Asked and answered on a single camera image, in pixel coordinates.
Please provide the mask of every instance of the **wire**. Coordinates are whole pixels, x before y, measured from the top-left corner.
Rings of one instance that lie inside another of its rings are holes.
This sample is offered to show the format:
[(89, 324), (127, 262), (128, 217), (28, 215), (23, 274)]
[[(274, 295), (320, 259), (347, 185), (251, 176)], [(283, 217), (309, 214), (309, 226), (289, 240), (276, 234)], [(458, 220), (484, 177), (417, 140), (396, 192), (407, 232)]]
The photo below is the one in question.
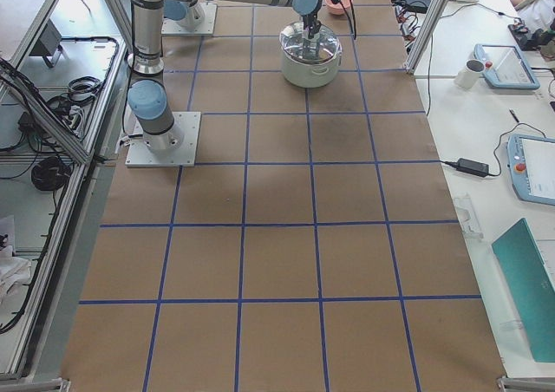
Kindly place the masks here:
[(0, 147), (0, 152), (11, 152), (14, 149), (18, 149), (24, 142), (25, 142), (25, 134), (21, 132), (21, 135), (19, 136), (19, 140), (15, 145), (11, 145), (9, 147)]
[[(94, 41), (105, 41), (105, 42), (111, 42), (114, 44), (114, 53), (112, 54), (112, 56), (110, 57), (110, 61), (108, 63), (108, 67), (106, 68), (106, 74), (104, 75), (104, 79), (102, 81), (91, 77), (91, 76), (84, 76), (81, 77), (79, 79), (75, 79), (72, 82), (70, 82), (70, 84), (68, 85), (68, 89), (69, 89), (69, 93), (68, 93), (68, 98), (77, 106), (80, 107), (85, 107), (88, 105), (88, 112), (86, 114), (83, 113), (83, 117), (85, 120), (82, 123), (82, 128), (81, 128), (81, 132), (79, 133), (79, 138), (80, 141), (83, 141), (87, 135), (88, 132), (90, 130), (90, 126), (91, 126), (91, 113), (93, 112), (93, 109), (95, 108), (95, 104), (98, 101), (98, 96), (100, 95), (101, 91), (104, 89), (104, 86), (106, 85), (106, 80), (108, 78), (109, 73), (112, 71), (112, 68), (114, 66), (114, 62), (115, 62), (115, 58), (118, 56), (119, 51), (120, 51), (120, 44), (117, 42), (116, 39), (114, 39), (111, 36), (90, 36), (90, 37), (64, 37), (63, 41), (74, 41), (74, 42), (83, 42), (83, 41), (89, 41), (89, 42), (94, 42)], [(79, 95), (79, 92), (81, 91), (81, 93), (86, 94), (86, 93), (91, 93), (91, 95), (85, 99), (84, 101), (79, 101), (79, 100), (75, 100), (72, 99), (72, 89), (73, 87), (79, 84), (80, 88), (82, 88), (81, 90), (76, 90), (75, 91), (75, 95)]]
[(13, 313), (13, 317), (9, 320), (9, 322), (7, 322), (6, 324), (0, 324), (0, 335), (5, 334), (8, 331), (12, 330), (14, 327), (16, 327), (17, 323), (19, 323), (19, 320), (21, 320), (21, 317), (23, 317), (23, 315), (25, 314), (25, 311), (27, 310), (27, 305), (29, 305), (31, 293), (33, 291), (33, 288), (35, 287), (36, 280), (38, 279), (38, 276), (41, 273), (39, 272), (39, 270), (41, 269), (41, 265), (44, 260), (44, 257), (49, 251), (50, 241), (54, 233), (54, 226), (56, 224), (56, 221), (58, 219), (58, 216), (61, 210), (61, 204), (62, 204), (61, 201), (65, 197), (66, 192), (68, 191), (68, 183), (69, 183), (69, 180), (66, 181), (66, 184), (62, 188), (62, 195), (60, 196), (60, 200), (58, 203), (56, 203), (56, 192), (53, 192), (52, 197), (54, 199), (54, 212), (52, 213), (52, 220), (50, 221), (49, 230), (47, 232), (46, 239), (44, 241), (44, 245), (42, 247), (41, 253), (39, 257), (35, 259), (36, 268), (33, 271), (33, 276), (31, 277), (31, 281), (27, 285), (27, 292), (25, 293), (25, 299), (23, 300), (23, 303), (20, 309)]
[(29, 171), (33, 165), (35, 165), (36, 159), (38, 158), (39, 153), (35, 154), (35, 158), (31, 161), (31, 163), (29, 164), (28, 167), (26, 167), (21, 173), (18, 173), (16, 175), (12, 175), (11, 177), (0, 177), (0, 180), (14, 180), (15, 178), (19, 178), (22, 175), (25, 175), (25, 173), (27, 171)]
[(128, 143), (129, 141), (131, 141), (133, 139), (139, 139), (139, 138), (142, 138), (142, 137), (143, 137), (143, 134), (128, 134), (126, 136), (123, 136), (120, 139), (119, 146), (124, 145), (124, 144)]
[(555, 94), (552, 92), (552, 86), (553, 83), (555, 82), (555, 78), (553, 78), (550, 82), (549, 82), (549, 86), (547, 86), (547, 92), (549, 93), (549, 96), (553, 99), (555, 99)]
[(408, 21), (408, 19), (409, 19), (411, 16), (413, 17), (413, 20), (412, 20), (411, 23), (408, 25), (407, 30), (411, 30), (414, 26), (418, 25), (418, 22), (419, 22), (419, 20), (418, 20), (418, 15), (416, 15), (415, 13), (414, 13), (413, 15), (408, 15), (407, 21)]
[(495, 149), (493, 150), (493, 157), (494, 157), (495, 160), (497, 161), (497, 167), (498, 167), (498, 169), (499, 169), (499, 172), (498, 172), (498, 173), (490, 173), (490, 174), (488, 174), (490, 177), (499, 177), (499, 176), (501, 175), (501, 173), (503, 172), (503, 170), (501, 169), (501, 161), (500, 161), (499, 157), (497, 156), (497, 150), (498, 150), (498, 149), (500, 148), (500, 146), (501, 146), (501, 139), (503, 138), (503, 136), (505, 136), (505, 135), (510, 134), (511, 132), (513, 132), (513, 131), (514, 131), (517, 127), (519, 127), (519, 126), (528, 126), (530, 129), (533, 129), (533, 130), (535, 130), (536, 132), (540, 133), (544, 138), (546, 137), (546, 136), (545, 136), (545, 133), (544, 133), (542, 130), (540, 130), (540, 129), (538, 129), (538, 128), (532, 126), (532, 125), (529, 125), (528, 123), (524, 123), (524, 122), (517, 123), (511, 130), (509, 130), (509, 131), (507, 131), (507, 132), (504, 132), (503, 134), (500, 134), (500, 135), (499, 135), (499, 141), (497, 142), (497, 147), (495, 147)]
[(460, 6), (455, 12), (450, 13), (449, 15), (441, 16), (440, 19), (443, 19), (443, 18), (446, 18), (446, 17), (455, 16), (455, 15), (456, 15), (457, 13), (459, 13), (461, 10), (463, 10), (463, 9), (465, 9), (465, 8), (469, 8), (469, 7), (471, 7), (471, 6), (480, 6), (481, 8), (484, 8), (484, 9), (486, 9), (486, 10), (489, 10), (490, 12), (497, 13), (499, 16), (506, 16), (506, 17), (510, 17), (511, 19), (516, 19), (516, 20), (522, 21), (522, 19), (520, 19), (520, 17), (518, 17), (518, 16), (510, 16), (510, 15), (507, 15), (507, 13), (505, 13), (505, 12), (501, 12), (501, 11), (499, 11), (499, 10), (495, 10), (495, 9), (492, 9), (492, 8), (488, 8), (487, 6), (483, 5), (482, 3), (469, 3), (469, 4), (464, 4), (464, 5)]
[(98, 78), (85, 75), (68, 84), (68, 99), (79, 107), (87, 106), (101, 90), (103, 82)]
[[(24, 75), (20, 71), (17, 71), (17, 69), (13, 68), (11, 64), (6, 60), (4, 60), (2, 57), (0, 57), (0, 67), (2, 67), (7, 72), (7, 74), (10, 76), (12, 80), (20, 81), (23, 84), (23, 86), (27, 89), (27, 92), (29, 93), (30, 98), (32, 98), (33, 101), (38, 106), (40, 106), (40, 108), (43, 109), (44, 112), (50, 118), (52, 118), (56, 123), (61, 125), (63, 130), (65, 130), (70, 134), (74, 134), (73, 131), (70, 128), (68, 128), (68, 126), (63, 121), (58, 119), (56, 115), (52, 112), (52, 110), (50, 110), (47, 102), (42, 98), (41, 94), (39, 93), (38, 88), (36, 88), (35, 84), (26, 75)], [(14, 82), (12, 82), (11, 80), (8, 80), (3, 75), (0, 75), (0, 80), (2, 80), (11, 88), (13, 88), (22, 97), (25, 108), (27, 108), (27, 110), (29, 111), (29, 114), (31, 114), (34, 120), (35, 119), (35, 116), (33, 115), (34, 112), (30, 107), (29, 99), (25, 94), (25, 92), (20, 87), (18, 87)]]
[(345, 12), (345, 15), (347, 15), (347, 20), (349, 21), (349, 27), (351, 29), (351, 34), (353, 35), (353, 39), (356, 39), (356, 14), (355, 14), (355, 4), (353, 3), (353, 0), (349, 0), (350, 2), (350, 13), (352, 14), (353, 17), (353, 21), (351, 24), (351, 21), (349, 19), (349, 13), (347, 13), (347, 10), (345, 9), (345, 7), (343, 6), (343, 3), (341, 2), (341, 0), (339, 0), (339, 3), (341, 4), (342, 8), (343, 8), (343, 12)]

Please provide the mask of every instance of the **white desk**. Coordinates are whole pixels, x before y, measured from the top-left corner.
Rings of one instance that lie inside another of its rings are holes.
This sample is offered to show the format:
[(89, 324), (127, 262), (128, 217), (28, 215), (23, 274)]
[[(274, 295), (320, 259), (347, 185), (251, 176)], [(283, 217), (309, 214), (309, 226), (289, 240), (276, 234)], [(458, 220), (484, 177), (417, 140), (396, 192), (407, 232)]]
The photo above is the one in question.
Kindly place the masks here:
[(0, 0), (0, 56), (17, 66), (30, 52), (57, 0)]
[[(555, 112), (548, 102), (551, 79), (542, 77), (535, 92), (500, 92), (489, 88), (483, 79), (470, 90), (454, 85), (453, 79), (431, 79), (432, 107), (429, 123), (442, 160), (460, 157), (479, 160), (497, 172), (493, 157), (500, 134), (515, 126), (512, 108), (520, 121), (555, 136)], [(428, 104), (428, 82), (417, 80), (421, 98)], [(533, 134), (527, 127), (518, 132)], [(480, 292), (484, 299), (493, 334), (509, 377), (555, 377), (555, 363), (533, 361), (523, 330), (510, 323), (518, 318), (502, 272), (490, 244), (522, 217), (526, 217), (536, 239), (555, 238), (555, 207), (527, 203), (516, 197), (506, 168), (504, 145), (497, 152), (503, 169), (498, 178), (480, 179), (458, 173), (445, 166), (444, 172), (453, 197), (468, 194), (484, 233), (482, 241), (467, 239)]]
[[(479, 0), (479, 3), (509, 16), (517, 16), (509, 0)], [(468, 3), (450, 1), (443, 15), (450, 15), (465, 4)], [(440, 19), (434, 30), (430, 75), (432, 77), (456, 76), (473, 53), (476, 43), (514, 45), (513, 36), (507, 28), (507, 25), (512, 22), (510, 17), (499, 16), (478, 5), (460, 9), (456, 15)], [(428, 75), (429, 55), (430, 44), (416, 67), (416, 77)]]

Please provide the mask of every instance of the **white pot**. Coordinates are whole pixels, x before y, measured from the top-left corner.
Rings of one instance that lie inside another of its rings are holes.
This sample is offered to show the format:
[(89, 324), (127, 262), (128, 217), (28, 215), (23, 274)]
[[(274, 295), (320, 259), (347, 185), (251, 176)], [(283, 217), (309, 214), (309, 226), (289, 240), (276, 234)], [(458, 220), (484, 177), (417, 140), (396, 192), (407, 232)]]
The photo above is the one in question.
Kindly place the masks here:
[(281, 31), (281, 71), (296, 86), (322, 87), (336, 77), (343, 50), (339, 38), (325, 25), (311, 39), (307, 34), (300, 21)]
[(285, 50), (281, 51), (281, 72), (288, 82), (303, 88), (322, 87), (336, 78), (341, 65), (341, 46), (326, 62), (306, 64), (294, 60)]

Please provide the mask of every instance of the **pink bowl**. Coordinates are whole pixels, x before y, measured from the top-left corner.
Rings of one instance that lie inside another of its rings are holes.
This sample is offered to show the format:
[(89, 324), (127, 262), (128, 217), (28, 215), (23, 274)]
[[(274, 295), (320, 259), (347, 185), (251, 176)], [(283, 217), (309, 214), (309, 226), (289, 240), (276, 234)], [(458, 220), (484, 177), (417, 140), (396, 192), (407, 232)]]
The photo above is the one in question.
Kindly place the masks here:
[[(332, 15), (342, 15), (345, 13), (340, 3), (333, 4), (331, 0), (323, 0), (323, 2), (326, 5), (328, 12)], [(341, 0), (341, 2), (343, 3), (343, 6), (345, 6), (346, 10), (350, 9), (350, 0)]]

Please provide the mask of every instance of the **floor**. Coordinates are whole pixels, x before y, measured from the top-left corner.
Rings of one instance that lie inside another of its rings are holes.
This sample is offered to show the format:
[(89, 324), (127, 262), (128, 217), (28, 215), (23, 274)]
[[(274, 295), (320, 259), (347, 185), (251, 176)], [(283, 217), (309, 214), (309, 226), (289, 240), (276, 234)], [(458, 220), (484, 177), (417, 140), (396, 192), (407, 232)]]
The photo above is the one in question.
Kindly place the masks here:
[(503, 375), (389, 0), (337, 78), (279, 72), (292, 10), (165, 38), (197, 165), (117, 163), (62, 376), (76, 392), (495, 391)]

